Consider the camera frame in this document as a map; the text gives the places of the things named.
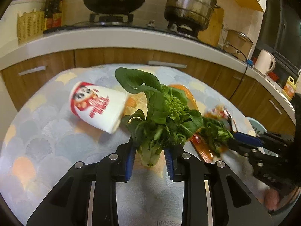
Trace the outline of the person's right hand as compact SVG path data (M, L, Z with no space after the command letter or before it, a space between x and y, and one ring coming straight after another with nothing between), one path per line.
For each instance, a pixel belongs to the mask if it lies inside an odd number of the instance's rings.
M276 190L269 188L264 192L264 206L269 211L277 211L295 202L299 195L300 188L295 188L293 192L284 196L281 196Z

